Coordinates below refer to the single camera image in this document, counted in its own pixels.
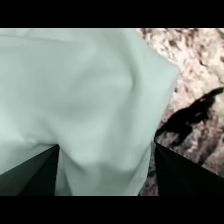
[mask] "black triangular object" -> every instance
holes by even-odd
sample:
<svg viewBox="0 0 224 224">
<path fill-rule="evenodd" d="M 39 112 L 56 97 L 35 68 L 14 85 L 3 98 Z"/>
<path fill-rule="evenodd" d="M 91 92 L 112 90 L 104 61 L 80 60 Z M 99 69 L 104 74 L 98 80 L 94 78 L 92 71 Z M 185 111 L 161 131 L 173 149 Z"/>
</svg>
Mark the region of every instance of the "black triangular object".
<svg viewBox="0 0 224 224">
<path fill-rule="evenodd" d="M 224 179 L 156 143 L 160 196 L 224 196 Z"/>
</svg>

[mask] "white cloth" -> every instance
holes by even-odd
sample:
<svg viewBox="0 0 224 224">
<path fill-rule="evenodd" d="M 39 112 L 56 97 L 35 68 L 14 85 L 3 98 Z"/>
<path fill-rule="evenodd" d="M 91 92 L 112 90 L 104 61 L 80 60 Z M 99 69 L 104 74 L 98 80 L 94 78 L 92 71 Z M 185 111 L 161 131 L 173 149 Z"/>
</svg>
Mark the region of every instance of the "white cloth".
<svg viewBox="0 0 224 224">
<path fill-rule="evenodd" d="M 59 144 L 56 195 L 137 195 L 178 72 L 134 29 L 0 29 L 0 174 Z"/>
</svg>

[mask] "light green fabric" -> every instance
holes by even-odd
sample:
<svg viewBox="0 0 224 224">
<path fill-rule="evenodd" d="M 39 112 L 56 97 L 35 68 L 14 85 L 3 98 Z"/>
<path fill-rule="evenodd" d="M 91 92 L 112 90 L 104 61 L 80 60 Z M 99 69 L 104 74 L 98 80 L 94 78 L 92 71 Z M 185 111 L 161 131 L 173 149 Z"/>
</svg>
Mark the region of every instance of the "light green fabric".
<svg viewBox="0 0 224 224">
<path fill-rule="evenodd" d="M 56 195 L 137 195 L 177 75 L 134 29 L 0 29 L 0 174 L 59 144 Z"/>
</svg>

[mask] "wrinkled cloth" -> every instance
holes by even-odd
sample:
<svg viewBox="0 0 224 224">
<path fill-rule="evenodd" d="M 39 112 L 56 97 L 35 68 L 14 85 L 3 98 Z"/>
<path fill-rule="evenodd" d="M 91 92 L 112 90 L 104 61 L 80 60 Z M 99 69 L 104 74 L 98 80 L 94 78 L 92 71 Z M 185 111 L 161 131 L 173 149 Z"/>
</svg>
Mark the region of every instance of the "wrinkled cloth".
<svg viewBox="0 0 224 224">
<path fill-rule="evenodd" d="M 178 73 L 134 29 L 1 28 L 0 174 L 58 144 L 56 195 L 138 195 Z"/>
</svg>

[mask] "mottled brown and white surface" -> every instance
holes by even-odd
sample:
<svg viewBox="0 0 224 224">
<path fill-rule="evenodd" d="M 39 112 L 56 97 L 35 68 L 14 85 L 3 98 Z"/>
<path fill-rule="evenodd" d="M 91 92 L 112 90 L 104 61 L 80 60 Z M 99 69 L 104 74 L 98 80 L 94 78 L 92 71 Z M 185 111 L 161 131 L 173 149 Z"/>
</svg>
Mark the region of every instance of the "mottled brown and white surface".
<svg viewBox="0 0 224 224">
<path fill-rule="evenodd" d="M 224 86 L 224 28 L 138 28 L 137 31 L 161 55 L 181 71 L 176 91 L 161 124 L 178 110 L 214 88 Z M 160 139 L 164 146 L 172 136 Z M 206 123 L 195 125 L 175 152 L 224 177 L 224 94 L 216 97 L 212 115 Z M 150 172 L 155 169 L 153 159 Z M 141 195 L 158 195 L 156 176 L 151 175 Z"/>
</svg>

